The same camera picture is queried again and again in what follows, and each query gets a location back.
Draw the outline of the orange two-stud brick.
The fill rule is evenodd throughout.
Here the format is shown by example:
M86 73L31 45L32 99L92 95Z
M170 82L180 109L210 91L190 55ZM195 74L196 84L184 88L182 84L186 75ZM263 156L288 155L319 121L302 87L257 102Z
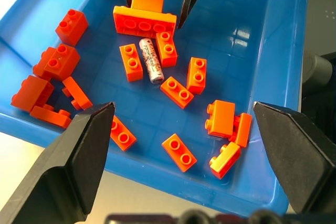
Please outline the orange two-stud brick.
M186 88L192 94L201 94L206 87L207 60L191 57L188 66Z
M35 106L45 105L53 91L54 86L49 81L28 76L22 81L20 90L13 95L11 105L31 112Z
M209 119L205 121L205 129L209 135L229 138L233 134L235 104L215 100L207 107Z
M197 162L195 156L176 133L166 139L162 147L182 172L186 172Z
M43 77L64 81L73 73L80 56L74 47L59 44L57 48L48 47L41 60Z
M125 74L129 82L143 79L143 69L135 44L120 46Z
M194 95L181 85L173 77L167 78L160 86L160 90L165 93L181 109L185 109L193 100Z
M136 137L116 116L113 117L110 137L123 152L136 142Z
M55 32L62 43L75 47L89 24L83 12L70 9Z
M159 51L161 66L163 68L174 67L177 62L177 52L173 35L169 31L164 31L157 33L155 40Z
M234 142L240 147L247 147L252 119L253 117L247 113L235 116L233 134L229 138L229 141Z
M211 172L218 179L222 179L241 155L241 147L234 142L224 144L220 154L211 158L209 166Z

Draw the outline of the grey cylindrical robot part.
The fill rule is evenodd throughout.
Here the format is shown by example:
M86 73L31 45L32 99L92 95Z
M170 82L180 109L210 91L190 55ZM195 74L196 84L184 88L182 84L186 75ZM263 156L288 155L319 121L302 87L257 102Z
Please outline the grey cylindrical robot part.
M304 51L302 66L302 91L313 93L325 87L333 74L330 61L321 56Z

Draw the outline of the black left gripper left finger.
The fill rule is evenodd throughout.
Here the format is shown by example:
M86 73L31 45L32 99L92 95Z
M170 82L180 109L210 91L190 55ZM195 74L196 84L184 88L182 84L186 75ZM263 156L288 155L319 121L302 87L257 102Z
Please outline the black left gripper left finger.
M78 113L0 210L0 224L85 221L106 164L114 112L108 102Z

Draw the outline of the blue plastic bin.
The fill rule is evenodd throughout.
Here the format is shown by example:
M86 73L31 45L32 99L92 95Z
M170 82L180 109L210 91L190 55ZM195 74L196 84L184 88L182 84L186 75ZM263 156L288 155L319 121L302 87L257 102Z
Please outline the blue plastic bin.
M247 216L260 208L283 214L288 199L265 153L258 125L222 179L210 170L224 139L207 134L207 106L232 102L235 113L252 114L255 101L299 107L307 0L197 0L174 33L178 59L165 77L185 84L191 57L207 60L206 87L181 109L158 85L128 82L119 47L139 37L118 34L113 8L125 0L17 0L0 19L0 131L47 147L60 127L11 105L43 51L59 44L55 32L70 9L89 26L76 50L72 76L93 104L114 102L116 116L136 137L123 152L110 143L106 169L135 182L217 211ZM162 143L176 133L197 162L182 172Z

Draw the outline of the large orange eight-stud brick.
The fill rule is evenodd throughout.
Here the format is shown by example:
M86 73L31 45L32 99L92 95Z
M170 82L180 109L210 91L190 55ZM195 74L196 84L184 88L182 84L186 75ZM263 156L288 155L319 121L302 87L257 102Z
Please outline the large orange eight-stud brick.
M177 16L147 10L115 6L113 18L118 34L155 38L157 33L174 34Z

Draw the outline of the white printed AA battery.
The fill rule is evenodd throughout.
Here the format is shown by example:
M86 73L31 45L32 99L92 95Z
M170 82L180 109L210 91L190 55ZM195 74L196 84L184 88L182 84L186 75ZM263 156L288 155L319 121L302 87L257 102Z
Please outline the white printed AA battery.
M139 41L139 46L151 83L161 83L164 80L164 74L155 52L152 40L150 38L143 38Z

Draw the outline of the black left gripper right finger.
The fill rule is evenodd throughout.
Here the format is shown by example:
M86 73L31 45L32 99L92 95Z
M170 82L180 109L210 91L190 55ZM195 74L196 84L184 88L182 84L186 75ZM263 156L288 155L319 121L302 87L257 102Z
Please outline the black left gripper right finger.
M304 114L255 102L267 158L296 213L336 214L336 144Z

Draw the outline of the thin orange flat plate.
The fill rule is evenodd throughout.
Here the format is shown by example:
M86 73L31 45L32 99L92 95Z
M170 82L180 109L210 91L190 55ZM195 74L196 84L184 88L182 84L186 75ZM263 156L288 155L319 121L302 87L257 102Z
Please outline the thin orange flat plate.
M43 106L34 106L30 112L30 116L65 129L72 121L68 111L59 110L56 112L54 111L54 108L48 104L44 104Z
M88 99L88 97L72 77L66 78L63 81L63 84L65 87L62 89L62 91L68 98L73 97L71 104L76 110L85 110L93 106L92 102Z

